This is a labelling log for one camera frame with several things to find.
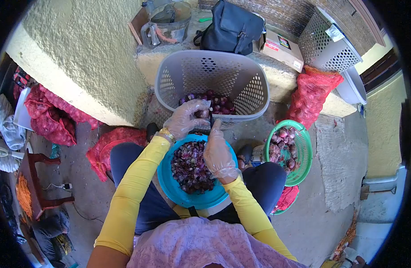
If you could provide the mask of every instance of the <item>power cord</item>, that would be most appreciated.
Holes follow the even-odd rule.
[[[48,187],[42,188],[42,189],[43,189],[43,190],[48,190],[48,188],[49,188],[51,185],[53,185],[53,186],[55,186],[55,187],[57,187],[57,188],[61,188],[61,189],[63,189],[64,191],[71,193],[71,195],[73,196],[73,192],[67,190],[67,189],[72,189],[72,188],[73,188],[71,184],[63,184],[63,185],[60,185],[60,186],[57,186],[57,185],[55,185],[55,184],[50,184],[50,185],[48,185]],[[104,222],[103,222],[102,220],[100,220],[99,218],[89,219],[89,218],[87,218],[87,217],[83,217],[83,216],[79,213],[79,211],[77,210],[77,208],[76,208],[76,206],[74,205],[74,203],[73,203],[73,206],[74,206],[74,209],[76,210],[77,214],[79,214],[79,216],[82,217],[82,218],[84,218],[85,220],[98,220],[98,221],[100,221],[100,222],[102,222],[102,223],[104,224]]]
[[[79,214],[79,216],[82,217],[82,218],[84,218],[85,220],[99,220],[100,222],[102,222],[102,223],[104,224],[104,222],[103,222],[102,220],[100,220],[99,218],[88,219],[88,218],[83,217],[82,215],[80,215],[79,211],[77,211],[77,208],[76,208],[76,206],[74,205],[74,203],[73,203],[73,206],[74,206],[74,209],[76,210],[77,214]]]
[[[57,186],[57,185],[55,185],[55,184],[50,184],[50,185],[48,185],[48,187],[42,188],[42,189],[43,189],[43,190],[48,190],[51,185],[53,185],[54,187],[57,187],[57,188],[61,188],[61,189],[63,189],[63,190],[67,190],[67,189],[72,189],[72,188],[73,188],[72,184],[68,183],[68,184],[62,184],[62,185],[59,185],[59,186]]]

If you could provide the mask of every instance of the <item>wooden stool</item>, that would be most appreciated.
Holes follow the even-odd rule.
[[[42,186],[37,177],[36,162],[42,162],[47,165],[61,164],[60,158],[50,159],[43,153],[28,153],[26,150],[22,159],[19,172],[21,172],[27,180],[28,190],[31,195],[31,207],[33,209],[33,220],[39,220],[45,209],[58,207],[64,203],[73,203],[74,197],[65,197],[61,199],[47,200],[42,195]]]

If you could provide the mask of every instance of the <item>white bucket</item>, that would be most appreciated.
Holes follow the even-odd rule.
[[[366,105],[366,90],[363,81],[354,66],[341,73],[344,81],[337,86],[341,98],[348,104]]]

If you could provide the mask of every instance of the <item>hand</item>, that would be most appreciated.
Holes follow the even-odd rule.
[[[180,141],[184,139],[189,131],[192,131],[196,126],[209,126],[208,119],[193,118],[193,113],[196,111],[204,111],[210,108],[211,101],[203,99],[193,99],[181,106],[177,107],[173,115],[164,123],[164,127],[170,131],[171,134]]]
[[[205,145],[204,161],[210,172],[222,184],[229,184],[241,175],[241,170],[235,167],[235,161],[220,130],[221,124],[222,121],[219,119],[214,122]]]

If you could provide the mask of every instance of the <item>concrete wall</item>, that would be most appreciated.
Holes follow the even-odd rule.
[[[369,140],[366,177],[396,174],[401,163],[399,122],[401,103],[406,99],[405,83],[400,71],[368,94],[366,125]]]
[[[365,55],[362,56],[363,62],[359,62],[354,67],[356,68],[358,74],[363,73],[369,67],[374,65],[379,59],[381,59],[384,55],[386,55],[392,48],[393,43],[390,40],[390,37],[385,34],[384,35],[385,47],[375,44]]]
[[[9,56],[38,82],[109,125],[140,124],[147,87],[128,21],[140,0],[37,0]]]

